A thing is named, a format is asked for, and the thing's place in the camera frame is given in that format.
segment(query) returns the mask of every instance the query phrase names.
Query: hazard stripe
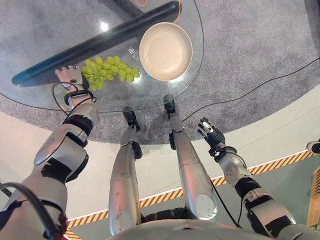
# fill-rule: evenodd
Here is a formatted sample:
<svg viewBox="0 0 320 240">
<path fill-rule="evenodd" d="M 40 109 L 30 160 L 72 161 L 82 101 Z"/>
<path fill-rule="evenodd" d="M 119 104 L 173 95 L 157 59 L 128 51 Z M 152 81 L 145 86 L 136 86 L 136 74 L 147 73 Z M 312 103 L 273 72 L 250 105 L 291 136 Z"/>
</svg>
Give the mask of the hazard stripe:
<svg viewBox="0 0 320 240">
<path fill-rule="evenodd" d="M 70 239 L 70 240 L 81 240 L 80 237 L 78 237 L 73 231 L 71 231 L 69 228 L 66 229 L 66 232 L 64 235 Z"/>
<path fill-rule="evenodd" d="M 280 158 L 280 159 L 277 159 L 274 161 L 270 161 L 267 163 L 260 164 L 258 166 L 251 167 L 248 170 L 252 175 L 263 174 L 268 171 L 271 171 L 271 170 L 274 170 L 274 169 L 277 169 L 277 168 L 280 168 L 280 167 L 283 167 L 283 166 L 286 166 L 289 164 L 296 163 L 298 161 L 304 160 L 304 159 L 312 157 L 314 155 L 315 155 L 314 153 L 312 153 L 308 150 L 304 150 L 302 152 L 298 152 L 296 154 L 293 154 L 293 155 L 290 155 L 287 157 L 283 157 L 283 158 Z M 215 186 L 220 186 L 220 185 L 227 183 L 227 180 L 225 179 L 224 176 L 212 178 L 211 181 Z M 157 195 L 153 195 L 153 196 L 141 199 L 139 201 L 138 206 L 140 208 L 145 208 L 145 207 L 149 207 L 154 204 L 166 202 L 166 201 L 169 201 L 169 200 L 172 200 L 175 198 L 180 198 L 183 195 L 184 195 L 184 192 L 183 192 L 182 188 L 180 187 L 180 188 L 176 188 L 176 189 L 173 189 L 173 190 L 170 190 L 167 192 L 163 192 L 163 193 L 160 193 Z M 107 209 L 105 209 L 105 210 L 97 212 L 97 213 L 89 214 L 86 216 L 81 216 L 79 218 L 74 218 L 74 219 L 70 220 L 68 223 L 68 228 L 73 228 L 73 227 L 77 227 L 77 226 L 80 226 L 83 224 L 89 224 L 89 223 L 92 223 L 95 221 L 100 221 L 100 220 L 106 219 L 108 217 L 109 217 L 109 211 Z"/>
<path fill-rule="evenodd" d="M 313 172 L 306 225 L 312 229 L 319 227 L 320 219 L 320 166 Z"/>
</svg>

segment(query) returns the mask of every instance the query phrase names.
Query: bowl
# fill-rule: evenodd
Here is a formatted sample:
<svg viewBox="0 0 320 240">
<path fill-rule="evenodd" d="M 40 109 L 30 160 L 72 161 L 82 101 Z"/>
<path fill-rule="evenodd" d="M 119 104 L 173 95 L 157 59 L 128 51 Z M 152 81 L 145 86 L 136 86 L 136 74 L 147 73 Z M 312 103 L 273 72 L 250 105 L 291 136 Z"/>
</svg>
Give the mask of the bowl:
<svg viewBox="0 0 320 240">
<path fill-rule="evenodd" d="M 160 22 L 143 35 L 139 56 L 142 67 L 154 79 L 171 81 L 188 69 L 192 60 L 191 40 L 180 26 Z"/>
</svg>

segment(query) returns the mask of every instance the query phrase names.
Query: floor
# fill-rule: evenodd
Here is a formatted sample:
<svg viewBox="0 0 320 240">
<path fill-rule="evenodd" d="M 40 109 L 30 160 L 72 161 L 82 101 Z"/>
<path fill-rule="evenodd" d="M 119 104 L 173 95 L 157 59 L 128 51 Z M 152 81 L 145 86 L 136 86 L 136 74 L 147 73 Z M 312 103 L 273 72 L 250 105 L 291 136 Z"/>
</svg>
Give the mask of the floor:
<svg viewBox="0 0 320 240">
<path fill-rule="evenodd" d="M 235 99 L 271 78 L 294 72 L 319 57 L 316 1 L 220 3 L 197 0 L 204 56 L 191 86 L 176 99 L 182 118 L 200 106 Z M 226 133 L 248 166 L 305 149 L 320 136 L 320 61 L 271 81 L 232 102 L 206 107 L 185 121 L 185 130 L 211 177 L 222 174 L 195 129 L 203 116 Z M 163 107 L 137 111 L 143 159 L 136 162 L 140 197 L 180 186 L 176 153 L 168 145 Z M 101 114 L 87 151 L 90 161 L 68 183 L 69 218 L 105 209 L 119 140 L 120 113 Z M 60 112 L 35 109 L 0 95 L 0 182 L 22 181 L 35 153 L 63 121 Z"/>
<path fill-rule="evenodd" d="M 319 164 L 319 156 L 314 156 L 285 167 L 280 167 L 278 169 L 256 175 L 254 178 L 261 186 L 267 189 L 274 198 L 285 205 L 285 207 L 292 213 L 298 224 L 305 225 L 307 223 L 309 211 L 312 175 Z M 241 199 L 237 196 L 234 189 L 232 189 L 230 185 L 224 184 L 218 186 L 217 191 L 221 195 L 230 213 L 234 218 L 237 219 L 239 215 Z M 144 216 L 146 216 L 148 214 L 154 214 L 168 209 L 181 208 L 184 206 L 184 204 L 184 198 L 177 197 L 175 199 L 157 203 L 152 206 L 143 207 L 141 212 Z M 253 232 L 246 215 L 247 211 L 245 208 L 243 208 L 240 225 L 243 227 L 243 229 Z M 213 219 L 213 222 L 222 223 L 229 226 L 234 225 L 220 202 L 218 202 L 218 213 Z M 71 230 L 82 240 L 104 240 L 111 236 L 109 229 L 106 227 L 108 225 L 109 219 L 105 218 L 72 227 Z"/>
</svg>

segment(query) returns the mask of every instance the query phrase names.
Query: black bar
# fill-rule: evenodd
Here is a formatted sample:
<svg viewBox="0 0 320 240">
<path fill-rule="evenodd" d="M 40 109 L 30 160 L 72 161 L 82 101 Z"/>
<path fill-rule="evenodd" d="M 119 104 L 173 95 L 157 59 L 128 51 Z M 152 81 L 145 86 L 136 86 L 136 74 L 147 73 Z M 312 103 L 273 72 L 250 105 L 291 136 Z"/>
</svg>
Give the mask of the black bar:
<svg viewBox="0 0 320 240">
<path fill-rule="evenodd" d="M 129 39 L 141 36 L 154 24 L 173 22 L 178 14 L 178 1 L 170 1 L 18 73 L 12 78 L 12 83 L 19 87 L 49 84 L 50 75 L 52 76 L 55 69 L 75 65 Z"/>
<path fill-rule="evenodd" d="M 124 22 L 144 14 L 144 12 L 130 0 L 99 0 L 99 2 L 117 14 Z"/>
</svg>

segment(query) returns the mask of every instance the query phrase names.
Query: round glass table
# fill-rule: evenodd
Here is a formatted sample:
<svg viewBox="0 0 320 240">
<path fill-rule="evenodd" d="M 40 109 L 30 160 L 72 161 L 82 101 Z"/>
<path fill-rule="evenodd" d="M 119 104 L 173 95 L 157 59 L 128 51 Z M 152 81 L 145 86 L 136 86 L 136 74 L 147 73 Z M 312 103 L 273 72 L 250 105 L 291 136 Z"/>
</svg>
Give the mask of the round glass table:
<svg viewBox="0 0 320 240">
<path fill-rule="evenodd" d="M 51 95 L 52 85 L 58 81 L 55 68 L 84 66 L 85 59 L 95 56 L 117 55 L 140 73 L 132 83 L 116 78 L 94 92 L 102 113 L 120 112 L 126 106 L 139 110 L 162 105 L 165 95 L 175 98 L 183 93 L 200 69 L 203 29 L 193 0 L 20 1 L 21 7 L 16 8 L 16 2 L 6 0 L 0 10 L 0 93 L 13 101 L 57 110 Z M 178 24 L 192 42 L 189 68 L 169 82 L 153 79 L 139 59 L 143 33 L 158 22 Z M 65 94 L 61 85 L 56 88 L 61 105 Z"/>
</svg>

